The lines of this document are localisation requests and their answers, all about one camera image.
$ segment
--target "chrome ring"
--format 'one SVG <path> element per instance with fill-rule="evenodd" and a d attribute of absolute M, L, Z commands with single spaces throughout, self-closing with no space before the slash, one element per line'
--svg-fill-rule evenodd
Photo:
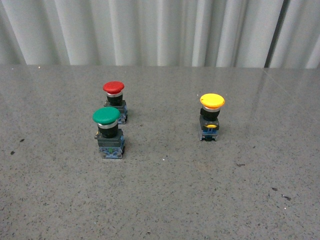
<path fill-rule="evenodd" d="M 114 121 L 113 123 L 111 123 L 111 124 L 103 125 L 103 124 L 98 123 L 98 127 L 101 128 L 101 129 L 111 129 L 114 126 L 116 126 L 117 124 L 118 124 L 118 119 L 116 121 Z"/>
<path fill-rule="evenodd" d="M 119 96 L 121 96 L 123 93 L 122 93 L 122 91 L 121 92 L 119 92 L 119 93 L 116 93 L 116 94 L 110 94 L 110 93 L 106 93 L 106 95 L 108 96 L 108 97 L 110 97 L 110 98 L 116 98 L 116 97 L 119 97 Z"/>
<path fill-rule="evenodd" d="M 218 108 L 208 108 L 208 107 L 202 105 L 202 108 L 203 108 L 203 110 L 205 110 L 205 111 L 207 111 L 207 112 L 216 113 L 216 112 L 220 111 L 220 108 L 221 108 L 221 107 L 218 107 Z"/>

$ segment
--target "blue terminal block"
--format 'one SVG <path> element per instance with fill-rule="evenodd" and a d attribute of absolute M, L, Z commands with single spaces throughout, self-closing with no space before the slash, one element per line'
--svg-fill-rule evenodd
<path fill-rule="evenodd" d="M 199 139 L 210 142 L 218 139 L 220 108 L 225 104 L 225 99 L 215 93 L 208 93 L 200 98 L 202 108 L 200 110 Z"/>
<path fill-rule="evenodd" d="M 109 81 L 103 85 L 103 90 L 106 92 L 107 100 L 104 103 L 105 107 L 113 107 L 119 110 L 120 117 L 118 124 L 126 124 L 128 117 L 127 103 L 123 100 L 122 90 L 125 85 L 120 81 Z"/>
<path fill-rule="evenodd" d="M 125 138 L 118 129 L 120 112 L 114 107 L 103 107 L 95 111 L 92 119 L 98 125 L 94 136 L 98 141 L 99 152 L 104 159 L 121 159 L 125 152 Z"/>

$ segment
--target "gray floor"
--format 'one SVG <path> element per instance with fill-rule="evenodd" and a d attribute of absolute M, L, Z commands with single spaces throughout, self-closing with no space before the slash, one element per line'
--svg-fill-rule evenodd
<path fill-rule="evenodd" d="M 122 160 L 92 120 L 114 80 Z M 0 238 L 320 239 L 319 103 L 319 69 L 0 65 Z"/>

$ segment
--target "yellow push button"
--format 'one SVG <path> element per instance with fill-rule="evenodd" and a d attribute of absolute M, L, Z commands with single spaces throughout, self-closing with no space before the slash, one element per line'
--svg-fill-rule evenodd
<path fill-rule="evenodd" d="M 202 95 L 202 97 L 200 98 L 200 102 L 206 108 L 217 109 L 225 104 L 225 99 L 218 94 L 207 93 L 205 95 Z"/>

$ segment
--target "dark spot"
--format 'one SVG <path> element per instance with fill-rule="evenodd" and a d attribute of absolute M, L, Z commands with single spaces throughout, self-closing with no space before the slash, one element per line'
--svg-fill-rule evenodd
<path fill-rule="evenodd" d="M 287 199 L 288 201 L 291 201 L 291 197 L 289 197 L 289 196 L 285 196 L 285 195 L 281 194 L 281 197 Z"/>

